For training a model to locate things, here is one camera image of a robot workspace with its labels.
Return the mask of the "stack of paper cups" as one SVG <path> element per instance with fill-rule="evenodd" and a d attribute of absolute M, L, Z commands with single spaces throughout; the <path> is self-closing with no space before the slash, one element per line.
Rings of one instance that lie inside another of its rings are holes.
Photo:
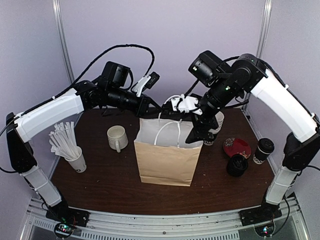
<path fill-rule="evenodd" d="M 217 122 L 217 128 L 210 128 L 208 130 L 208 136 L 206 137 L 205 140 L 203 140 L 203 144 L 206 146 L 212 146 L 222 128 L 223 125 L 223 121 L 224 121 L 224 114 L 219 111 L 216 115 L 215 115 L 215 120 Z"/>

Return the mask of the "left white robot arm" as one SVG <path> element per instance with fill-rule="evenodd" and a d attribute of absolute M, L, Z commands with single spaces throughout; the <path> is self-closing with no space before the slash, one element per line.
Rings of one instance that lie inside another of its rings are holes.
<path fill-rule="evenodd" d="M 61 222 L 72 218 L 72 211 L 60 191 L 52 184 L 38 166 L 29 141 L 38 133 L 70 116 L 95 107 L 112 106 L 129 110 L 137 117 L 148 112 L 149 105 L 160 106 L 143 94 L 151 89 L 160 76 L 152 72 L 143 76 L 135 85 L 124 88 L 127 77 L 132 76 L 129 67 L 108 61 L 96 79 L 83 80 L 71 85 L 61 96 L 32 110 L 6 116 L 6 140 L 13 173 L 19 173 L 34 187 L 51 214 Z"/>

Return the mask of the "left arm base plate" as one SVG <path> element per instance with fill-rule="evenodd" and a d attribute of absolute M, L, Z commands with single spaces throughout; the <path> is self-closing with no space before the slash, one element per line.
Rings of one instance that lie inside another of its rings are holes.
<path fill-rule="evenodd" d="M 86 227 L 90 213 L 86 210 L 79 210 L 70 207 L 49 207 L 45 217 L 64 224 Z"/>

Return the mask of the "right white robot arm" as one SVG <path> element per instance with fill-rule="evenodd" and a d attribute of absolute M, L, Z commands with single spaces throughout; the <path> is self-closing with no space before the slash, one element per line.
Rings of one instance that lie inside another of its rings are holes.
<path fill-rule="evenodd" d="M 191 111 L 192 130 L 186 143 L 208 140 L 216 129 L 216 114 L 232 99 L 251 93 L 265 103 L 290 128 L 284 159 L 259 207 L 243 210 L 245 218 L 266 221 L 276 214 L 287 190 L 297 175 L 312 161 L 320 149 L 320 123 L 316 115 L 295 97 L 279 75 L 265 61 L 245 53 L 232 58 L 232 65 L 206 50 L 198 55 L 189 72 L 208 91 Z"/>

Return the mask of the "brown paper takeout bag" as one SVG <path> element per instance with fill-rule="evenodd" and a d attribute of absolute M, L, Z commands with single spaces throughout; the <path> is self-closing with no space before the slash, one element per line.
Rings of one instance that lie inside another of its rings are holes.
<path fill-rule="evenodd" d="M 140 181 L 146 184 L 189 187 L 192 183 L 202 141 L 186 139 L 190 121 L 140 118 L 134 142 Z"/>

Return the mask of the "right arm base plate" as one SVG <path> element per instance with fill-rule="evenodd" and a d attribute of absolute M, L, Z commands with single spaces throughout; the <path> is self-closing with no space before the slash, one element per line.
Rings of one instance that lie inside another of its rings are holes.
<path fill-rule="evenodd" d="M 239 217 L 242 226 L 257 225 L 263 222 L 270 222 L 282 216 L 282 211 L 278 205 L 262 204 L 261 206 L 241 210 Z"/>

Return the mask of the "stack of black lids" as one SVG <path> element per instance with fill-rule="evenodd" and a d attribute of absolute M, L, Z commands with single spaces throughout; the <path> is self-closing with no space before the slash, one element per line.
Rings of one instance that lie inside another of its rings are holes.
<path fill-rule="evenodd" d="M 248 160 L 241 154 L 234 154 L 227 163 L 226 171 L 232 177 L 240 177 L 248 168 Z"/>

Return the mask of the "clear glass pitcher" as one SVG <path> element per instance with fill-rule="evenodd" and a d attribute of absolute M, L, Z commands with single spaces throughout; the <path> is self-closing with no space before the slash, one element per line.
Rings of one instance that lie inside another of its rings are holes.
<path fill-rule="evenodd" d="M 118 153 L 128 146 L 129 140 L 123 126 L 114 125 L 107 130 L 106 134 L 110 148 Z"/>

